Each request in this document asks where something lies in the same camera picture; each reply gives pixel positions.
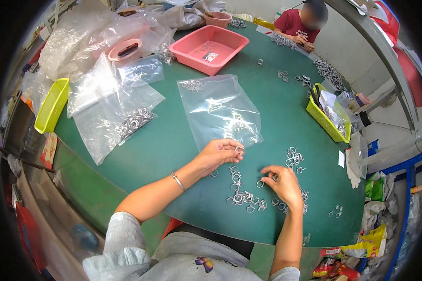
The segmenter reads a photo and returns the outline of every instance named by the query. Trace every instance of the pink plastic basket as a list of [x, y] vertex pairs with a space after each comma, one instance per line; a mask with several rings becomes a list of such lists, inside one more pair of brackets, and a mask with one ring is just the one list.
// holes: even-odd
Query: pink plastic basket
[[210, 12], [213, 18], [205, 14], [205, 21], [207, 25], [215, 25], [222, 28], [227, 28], [228, 23], [233, 20], [233, 17], [229, 14], [222, 12]]
[[[213, 76], [248, 42], [247, 37], [233, 31], [207, 25], [176, 41], [169, 49], [180, 63]], [[209, 52], [217, 54], [212, 61], [203, 58]]]

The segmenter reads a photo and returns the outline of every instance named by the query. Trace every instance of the woman's right hand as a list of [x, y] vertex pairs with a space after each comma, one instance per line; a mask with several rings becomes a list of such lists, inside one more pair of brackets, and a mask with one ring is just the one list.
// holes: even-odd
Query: woman's right hand
[[[302, 213], [303, 198], [293, 169], [272, 165], [261, 170], [263, 174], [267, 172], [269, 175], [262, 177], [261, 180], [276, 192], [278, 197], [287, 204], [290, 211]], [[275, 174], [278, 175], [277, 181], [274, 181]]]
[[292, 41], [294, 43], [297, 43], [297, 44], [304, 46], [304, 45], [306, 45], [306, 42], [308, 42], [308, 39], [305, 38], [303, 35], [297, 35], [297, 36], [294, 36], [292, 38]]

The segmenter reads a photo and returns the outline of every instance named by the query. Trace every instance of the white card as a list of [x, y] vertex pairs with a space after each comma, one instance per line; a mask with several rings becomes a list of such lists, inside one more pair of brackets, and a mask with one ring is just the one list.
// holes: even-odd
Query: white card
[[346, 156], [341, 151], [339, 151], [338, 165], [344, 168], [345, 162], [346, 162]]

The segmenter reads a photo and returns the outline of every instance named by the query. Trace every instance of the worktable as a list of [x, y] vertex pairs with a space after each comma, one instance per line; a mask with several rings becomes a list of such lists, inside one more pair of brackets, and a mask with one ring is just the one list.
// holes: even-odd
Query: worktable
[[[244, 205], [228, 205], [226, 199], [234, 195], [229, 167], [218, 168], [218, 176], [205, 177], [170, 203], [163, 212], [191, 225], [222, 235], [264, 244], [275, 244], [285, 215], [271, 200], [276, 194], [265, 185], [257, 188], [259, 171], [268, 165], [285, 165], [287, 149], [291, 146], [304, 156], [298, 174], [300, 186], [309, 191], [308, 212], [303, 219], [303, 236], [309, 236], [305, 247], [332, 247], [355, 244], [360, 231], [365, 187], [352, 189], [346, 169], [338, 165], [338, 153], [349, 146], [335, 143], [324, 129], [306, 112], [308, 100], [301, 81], [295, 76], [306, 75], [311, 82], [321, 82], [313, 62], [286, 46], [278, 46], [270, 37], [247, 28], [229, 26], [250, 40], [217, 75], [234, 74], [239, 84], [261, 115], [261, 134], [264, 142], [246, 149], [244, 160], [237, 164], [242, 174], [241, 190], [266, 199], [267, 209], [247, 213]], [[178, 31], [179, 39], [191, 31]], [[257, 64], [263, 59], [262, 66]], [[289, 82], [277, 77], [277, 70], [288, 72]], [[55, 132], [76, 155], [103, 178], [131, 193], [135, 189], [169, 176], [191, 161], [197, 154], [176, 81], [202, 78], [207, 75], [186, 65], [174, 62], [164, 65], [165, 80], [150, 85], [166, 100], [154, 108], [158, 115], [122, 146], [116, 146], [100, 166], [96, 166], [79, 135], [73, 119], [63, 110]], [[335, 205], [343, 206], [343, 214]]]

